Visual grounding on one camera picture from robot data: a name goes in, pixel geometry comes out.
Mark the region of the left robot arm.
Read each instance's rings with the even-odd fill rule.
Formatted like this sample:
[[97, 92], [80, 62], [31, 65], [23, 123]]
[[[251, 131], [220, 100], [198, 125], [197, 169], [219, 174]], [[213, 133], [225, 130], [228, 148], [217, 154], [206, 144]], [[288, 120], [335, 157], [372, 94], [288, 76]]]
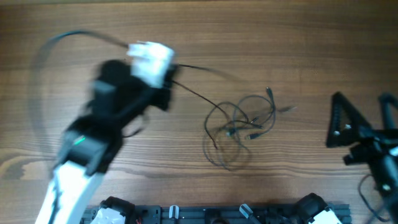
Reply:
[[135, 66], [108, 60], [94, 80], [89, 112], [65, 130], [53, 178], [37, 223], [79, 223], [86, 206], [101, 185], [109, 165], [123, 146], [123, 129], [150, 106], [168, 110], [171, 87], [179, 66], [166, 65], [152, 87]]

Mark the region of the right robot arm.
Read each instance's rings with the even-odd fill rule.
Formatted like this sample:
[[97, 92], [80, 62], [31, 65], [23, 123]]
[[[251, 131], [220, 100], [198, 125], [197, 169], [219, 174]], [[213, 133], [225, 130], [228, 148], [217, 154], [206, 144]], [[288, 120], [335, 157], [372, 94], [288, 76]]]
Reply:
[[382, 198], [377, 210], [368, 207], [372, 217], [382, 221], [381, 212], [389, 214], [389, 221], [397, 223], [397, 123], [391, 109], [397, 109], [397, 97], [383, 93], [379, 98], [382, 129], [375, 129], [354, 105], [340, 92], [331, 97], [331, 117], [326, 147], [349, 146], [343, 157], [347, 166], [366, 164]]

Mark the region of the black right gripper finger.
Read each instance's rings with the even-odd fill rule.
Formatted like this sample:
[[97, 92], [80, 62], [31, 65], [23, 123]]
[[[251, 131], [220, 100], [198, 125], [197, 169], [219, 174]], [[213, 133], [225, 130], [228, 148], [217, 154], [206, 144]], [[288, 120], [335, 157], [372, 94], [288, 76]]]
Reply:
[[384, 129], [395, 129], [396, 124], [392, 116], [391, 106], [397, 109], [397, 98], [390, 93], [383, 93], [378, 100]]
[[341, 92], [331, 98], [331, 118], [326, 138], [326, 146], [349, 146], [364, 138], [364, 132], [371, 124]]

